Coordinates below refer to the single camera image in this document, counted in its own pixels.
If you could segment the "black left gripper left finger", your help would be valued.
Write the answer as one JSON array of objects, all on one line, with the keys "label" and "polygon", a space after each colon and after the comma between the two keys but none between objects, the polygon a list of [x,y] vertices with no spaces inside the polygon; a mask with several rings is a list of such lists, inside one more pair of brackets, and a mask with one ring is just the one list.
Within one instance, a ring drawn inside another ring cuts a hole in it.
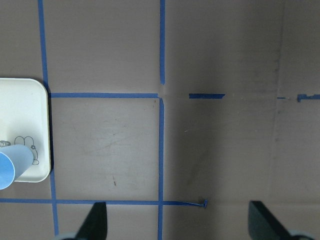
[{"label": "black left gripper left finger", "polygon": [[75,235],[76,240],[106,240],[108,234],[107,206],[105,202],[93,204]]}]

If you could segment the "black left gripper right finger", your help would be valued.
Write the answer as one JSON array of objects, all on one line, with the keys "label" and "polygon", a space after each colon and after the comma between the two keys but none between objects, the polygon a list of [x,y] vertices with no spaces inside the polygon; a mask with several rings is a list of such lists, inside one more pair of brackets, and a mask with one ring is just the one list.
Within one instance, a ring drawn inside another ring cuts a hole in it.
[{"label": "black left gripper right finger", "polygon": [[252,240],[294,240],[269,209],[258,200],[248,204],[248,233]]}]

